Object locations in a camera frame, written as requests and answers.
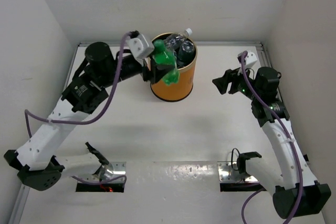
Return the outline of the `green Sprite bottle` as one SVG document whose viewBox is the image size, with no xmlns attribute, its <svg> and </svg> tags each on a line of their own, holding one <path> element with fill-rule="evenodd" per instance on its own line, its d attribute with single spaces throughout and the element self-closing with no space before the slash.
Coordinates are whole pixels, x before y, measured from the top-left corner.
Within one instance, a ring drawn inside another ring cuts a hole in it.
<svg viewBox="0 0 336 224">
<path fill-rule="evenodd" d="M 172 67 L 161 80 L 166 86 L 177 84 L 180 78 L 180 73 L 177 69 L 176 57 L 173 50 L 167 47 L 164 40 L 157 39 L 153 42 L 154 45 L 154 61 L 157 65 L 167 65 Z"/>
</svg>

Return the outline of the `clear ribbed bottle white cap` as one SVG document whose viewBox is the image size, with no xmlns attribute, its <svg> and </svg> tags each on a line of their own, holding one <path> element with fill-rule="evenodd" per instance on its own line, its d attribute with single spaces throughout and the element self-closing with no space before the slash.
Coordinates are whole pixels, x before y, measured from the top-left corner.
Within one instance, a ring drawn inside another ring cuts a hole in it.
<svg viewBox="0 0 336 224">
<path fill-rule="evenodd" d="M 181 44 L 186 41 L 191 35 L 193 31 L 190 28 L 185 29 L 181 33 L 172 33 L 167 38 L 164 39 L 165 47 L 170 50 L 177 50 L 181 46 Z"/>
</svg>

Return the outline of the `clear bottle dark green label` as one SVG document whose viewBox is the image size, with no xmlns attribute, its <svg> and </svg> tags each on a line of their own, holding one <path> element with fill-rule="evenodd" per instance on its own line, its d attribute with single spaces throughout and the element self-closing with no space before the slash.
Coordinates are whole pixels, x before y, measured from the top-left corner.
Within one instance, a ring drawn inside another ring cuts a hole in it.
<svg viewBox="0 0 336 224">
<path fill-rule="evenodd" d="M 179 51 L 177 53 L 178 68 L 183 68 L 189 65 L 193 61 L 194 55 L 195 55 L 194 44 L 189 40 L 184 41 L 181 44 Z"/>
</svg>

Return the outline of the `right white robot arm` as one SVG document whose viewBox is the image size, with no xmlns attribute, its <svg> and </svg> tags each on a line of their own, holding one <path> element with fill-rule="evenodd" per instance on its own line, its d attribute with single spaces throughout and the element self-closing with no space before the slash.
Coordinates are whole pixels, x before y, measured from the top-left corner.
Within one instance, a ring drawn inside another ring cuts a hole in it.
<svg viewBox="0 0 336 224">
<path fill-rule="evenodd" d="M 258 152 L 239 153 L 233 169 L 259 181 L 285 223 L 294 217 L 318 214 L 330 198 L 331 190 L 328 184 L 318 182 L 299 149 L 289 113 L 277 97 L 281 73 L 271 67 L 261 67 L 254 79 L 249 74 L 249 70 L 228 69 L 212 83 L 220 94 L 240 92 L 251 100 L 252 113 L 271 143 L 281 173 L 276 174 Z"/>
</svg>

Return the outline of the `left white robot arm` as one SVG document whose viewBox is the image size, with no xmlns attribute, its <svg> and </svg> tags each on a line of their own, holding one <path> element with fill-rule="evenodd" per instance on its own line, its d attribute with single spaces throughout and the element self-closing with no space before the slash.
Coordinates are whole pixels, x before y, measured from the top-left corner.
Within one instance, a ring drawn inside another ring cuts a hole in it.
<svg viewBox="0 0 336 224">
<path fill-rule="evenodd" d="M 96 186 L 121 179 L 122 175 L 114 175 L 111 163 L 92 145 L 87 145 L 87 153 L 80 156 L 56 156 L 56 150 L 76 126 L 93 122 L 89 115 L 98 106 L 110 105 L 119 82 L 140 74 L 144 81 L 157 83 L 175 68 L 176 57 L 162 40 L 123 40 L 116 56 L 105 42 L 90 44 L 50 115 L 35 133 L 29 133 L 24 145 L 8 150 L 5 160 L 18 171 L 23 185 L 38 191 L 49 189 L 65 177 Z"/>
</svg>

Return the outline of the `orange cylindrical bin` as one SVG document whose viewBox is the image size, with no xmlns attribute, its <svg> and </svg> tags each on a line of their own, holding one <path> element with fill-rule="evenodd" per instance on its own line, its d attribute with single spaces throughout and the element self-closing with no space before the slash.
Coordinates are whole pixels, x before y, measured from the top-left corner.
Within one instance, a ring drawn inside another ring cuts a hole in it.
<svg viewBox="0 0 336 224">
<path fill-rule="evenodd" d="M 195 45 L 193 60 L 183 68 L 179 68 L 180 73 L 178 83 L 167 86 L 162 80 L 156 84 L 150 84 L 152 93 L 160 100 L 165 102 L 178 102 L 190 95 L 193 90 L 194 72 L 197 61 L 197 44 L 188 38 L 188 41 Z"/>
</svg>

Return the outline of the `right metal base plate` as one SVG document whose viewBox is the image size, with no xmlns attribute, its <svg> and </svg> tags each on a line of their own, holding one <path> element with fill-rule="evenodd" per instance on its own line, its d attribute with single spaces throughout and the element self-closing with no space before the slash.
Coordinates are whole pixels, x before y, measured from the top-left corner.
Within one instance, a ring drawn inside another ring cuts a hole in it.
<svg viewBox="0 0 336 224">
<path fill-rule="evenodd" d="M 231 163 L 230 161 L 218 162 L 218 175 L 219 181 L 221 183 L 259 183 L 259 181 L 254 176 L 240 174 L 237 171 L 236 162 Z"/>
</svg>

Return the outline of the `metal base plate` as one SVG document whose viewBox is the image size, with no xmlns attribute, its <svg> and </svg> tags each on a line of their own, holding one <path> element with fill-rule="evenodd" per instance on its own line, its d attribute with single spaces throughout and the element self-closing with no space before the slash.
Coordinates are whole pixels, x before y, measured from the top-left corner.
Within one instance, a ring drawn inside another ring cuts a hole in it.
<svg viewBox="0 0 336 224">
<path fill-rule="evenodd" d="M 230 161 L 218 162 L 218 175 L 219 181 L 221 183 L 259 183 L 259 181 L 254 176 L 240 174 L 237 171 L 236 162 L 231 163 Z"/>
<path fill-rule="evenodd" d="M 126 177 L 126 163 L 112 162 L 103 165 L 99 172 L 99 179 L 105 183 L 124 183 Z"/>
</svg>

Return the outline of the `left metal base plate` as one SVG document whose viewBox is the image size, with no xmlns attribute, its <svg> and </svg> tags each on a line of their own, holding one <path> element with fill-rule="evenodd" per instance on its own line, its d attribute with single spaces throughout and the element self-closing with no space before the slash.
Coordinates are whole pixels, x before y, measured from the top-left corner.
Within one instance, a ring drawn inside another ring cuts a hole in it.
<svg viewBox="0 0 336 224">
<path fill-rule="evenodd" d="M 99 179 L 105 183 L 124 183 L 126 177 L 126 163 L 112 162 L 103 165 L 99 172 Z"/>
</svg>

